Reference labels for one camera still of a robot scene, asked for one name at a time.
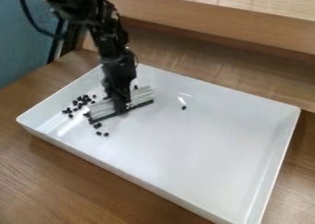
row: wooden shelf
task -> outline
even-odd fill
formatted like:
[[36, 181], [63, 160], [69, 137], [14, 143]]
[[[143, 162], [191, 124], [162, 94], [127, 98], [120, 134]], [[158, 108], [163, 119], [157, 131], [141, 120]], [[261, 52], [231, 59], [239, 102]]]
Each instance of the wooden shelf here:
[[[313, 65], [157, 30], [126, 28], [141, 63], [315, 112]], [[84, 46], [96, 51], [89, 38]]]
[[315, 0], [110, 0], [123, 16], [315, 54]]

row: table surface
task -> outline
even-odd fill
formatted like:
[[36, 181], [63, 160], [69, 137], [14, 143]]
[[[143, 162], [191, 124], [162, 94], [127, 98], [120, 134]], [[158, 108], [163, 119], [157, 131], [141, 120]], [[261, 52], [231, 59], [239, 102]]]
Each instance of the table surface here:
[[[167, 57], [180, 61], [176, 54]], [[95, 53], [74, 51], [0, 89], [0, 223], [210, 223], [16, 123], [18, 115], [97, 63]], [[207, 71], [174, 62], [165, 68], [199, 78]], [[303, 112], [262, 223], [315, 223], [314, 141], [315, 114]]]

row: black object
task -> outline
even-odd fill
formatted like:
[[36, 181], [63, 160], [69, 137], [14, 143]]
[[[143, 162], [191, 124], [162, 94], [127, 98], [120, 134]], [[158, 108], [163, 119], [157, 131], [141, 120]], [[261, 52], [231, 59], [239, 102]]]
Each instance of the black object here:
[[[147, 102], [143, 102], [143, 103], [139, 103], [138, 105], [132, 107], [132, 108], [129, 108], [127, 109], [127, 111], [131, 111], [131, 110], [134, 110], [134, 109], [137, 109], [137, 108], [141, 108], [143, 106], [146, 106], [148, 104], [151, 104], [151, 103], [154, 103], [153, 100], [150, 100], [150, 101], [147, 101]], [[103, 120], [106, 120], [106, 119], [109, 119], [111, 117], [115, 117], [117, 115], [120, 115], [119, 113], [115, 112], [115, 113], [112, 113], [110, 115], [107, 115], [107, 116], [104, 116], [104, 117], [100, 117], [100, 118], [96, 118], [96, 119], [93, 119], [93, 118], [89, 118], [88, 121], [90, 124], [95, 124], [95, 123], [98, 123], [100, 121], [103, 121]]]
[[[135, 55], [126, 48], [128, 33], [123, 29], [120, 15], [114, 4], [108, 0], [46, 0], [52, 12], [70, 24], [86, 27], [99, 48], [99, 63], [105, 74], [102, 85], [112, 99], [117, 114], [127, 112], [130, 102], [130, 83], [136, 78]], [[29, 13], [25, 0], [20, 0], [22, 9], [30, 24], [38, 32], [63, 39], [64, 33], [55, 36], [37, 26]]]
[[101, 123], [94, 124], [93, 127], [94, 127], [95, 129], [99, 129], [100, 127], [102, 127], [102, 124], [101, 124]]

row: small black pellet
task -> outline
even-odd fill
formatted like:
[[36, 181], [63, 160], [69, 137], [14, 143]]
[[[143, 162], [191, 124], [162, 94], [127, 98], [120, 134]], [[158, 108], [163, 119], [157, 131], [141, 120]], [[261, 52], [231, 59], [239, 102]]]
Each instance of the small black pellet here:
[[101, 126], [102, 126], [101, 123], [98, 123], [98, 124], [93, 125], [93, 127], [94, 127], [95, 129], [99, 129]]

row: cable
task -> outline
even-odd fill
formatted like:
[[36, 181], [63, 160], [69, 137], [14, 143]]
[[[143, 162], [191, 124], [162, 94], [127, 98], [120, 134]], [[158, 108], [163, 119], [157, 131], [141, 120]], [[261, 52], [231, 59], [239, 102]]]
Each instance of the cable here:
[[19, 0], [19, 3], [21, 4], [22, 10], [23, 10], [23, 12], [24, 12], [26, 18], [28, 19], [29, 23], [31, 24], [31, 26], [33, 26], [33, 28], [34, 28], [36, 31], [38, 31], [39, 33], [44, 34], [44, 35], [46, 35], [46, 36], [55, 38], [56, 40], [61, 40], [61, 39], [64, 38], [65, 33], [62, 33], [62, 34], [59, 34], [59, 35], [55, 35], [55, 34], [49, 32], [49, 31], [46, 30], [46, 29], [40, 28], [40, 27], [36, 24], [36, 22], [35, 22], [35, 20], [33, 19], [33, 17], [31, 16], [26, 1], [25, 1], [25, 0]]

